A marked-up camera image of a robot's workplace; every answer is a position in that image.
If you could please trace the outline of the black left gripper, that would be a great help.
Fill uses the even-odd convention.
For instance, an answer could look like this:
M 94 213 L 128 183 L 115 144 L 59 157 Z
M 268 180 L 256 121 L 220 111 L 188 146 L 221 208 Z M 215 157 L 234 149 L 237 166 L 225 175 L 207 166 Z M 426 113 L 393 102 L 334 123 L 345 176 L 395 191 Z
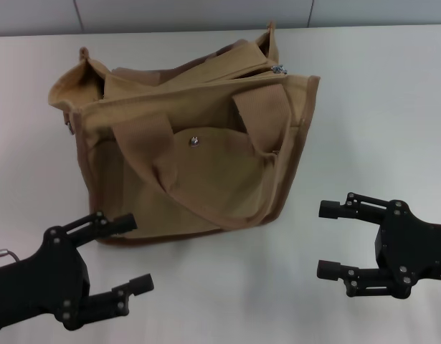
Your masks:
M 87 267 L 77 247 L 135 229 L 132 214 L 109 220 L 97 211 L 46 230 L 32 256 L 0 267 L 0 330 L 43 314 L 54 315 L 66 329 L 127 316 L 129 297 L 154 289 L 151 275 L 89 295 Z

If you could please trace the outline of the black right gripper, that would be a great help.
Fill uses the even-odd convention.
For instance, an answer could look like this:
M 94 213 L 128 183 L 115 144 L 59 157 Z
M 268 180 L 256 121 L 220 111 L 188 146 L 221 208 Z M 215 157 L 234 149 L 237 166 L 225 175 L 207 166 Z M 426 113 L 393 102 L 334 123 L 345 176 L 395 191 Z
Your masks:
M 344 204 L 322 200 L 324 219 L 381 221 L 375 241 L 381 269 L 360 269 L 319 260 L 317 277 L 342 280 L 348 297 L 392 296 L 404 300 L 420 280 L 441 280 L 441 224 L 418 219 L 408 204 L 349 192 Z

